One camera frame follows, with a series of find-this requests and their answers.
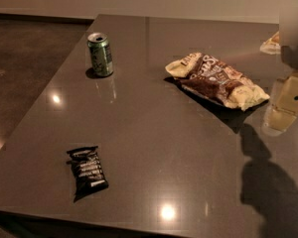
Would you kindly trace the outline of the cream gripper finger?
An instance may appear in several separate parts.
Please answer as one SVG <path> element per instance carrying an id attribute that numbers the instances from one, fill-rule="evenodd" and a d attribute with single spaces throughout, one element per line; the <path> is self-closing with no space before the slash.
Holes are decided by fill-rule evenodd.
<path id="1" fill-rule="evenodd" d="M 286 131 L 298 117 L 298 70 L 287 78 L 278 78 L 273 86 L 267 108 L 267 126 Z"/>

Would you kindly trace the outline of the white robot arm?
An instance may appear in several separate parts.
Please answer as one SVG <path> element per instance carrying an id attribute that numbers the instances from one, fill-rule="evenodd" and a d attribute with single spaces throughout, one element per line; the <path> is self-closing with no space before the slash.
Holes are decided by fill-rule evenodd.
<path id="1" fill-rule="evenodd" d="M 292 69 L 277 78 L 271 92 L 263 127 L 274 136 L 284 133 L 298 117 L 298 7 L 279 15 L 281 61 Z"/>

